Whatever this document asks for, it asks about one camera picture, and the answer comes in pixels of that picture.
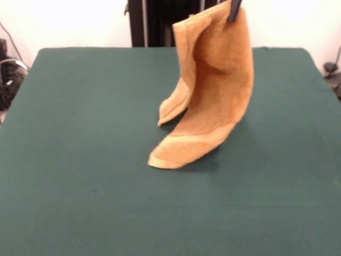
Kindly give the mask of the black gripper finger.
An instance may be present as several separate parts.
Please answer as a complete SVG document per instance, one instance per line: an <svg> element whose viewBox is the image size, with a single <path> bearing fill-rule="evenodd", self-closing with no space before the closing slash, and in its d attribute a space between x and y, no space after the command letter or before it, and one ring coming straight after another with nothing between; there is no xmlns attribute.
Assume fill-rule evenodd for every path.
<svg viewBox="0 0 341 256"><path fill-rule="evenodd" d="M228 22L235 22L237 19L237 15L241 6L242 0L232 0L230 13L228 16Z"/></svg>

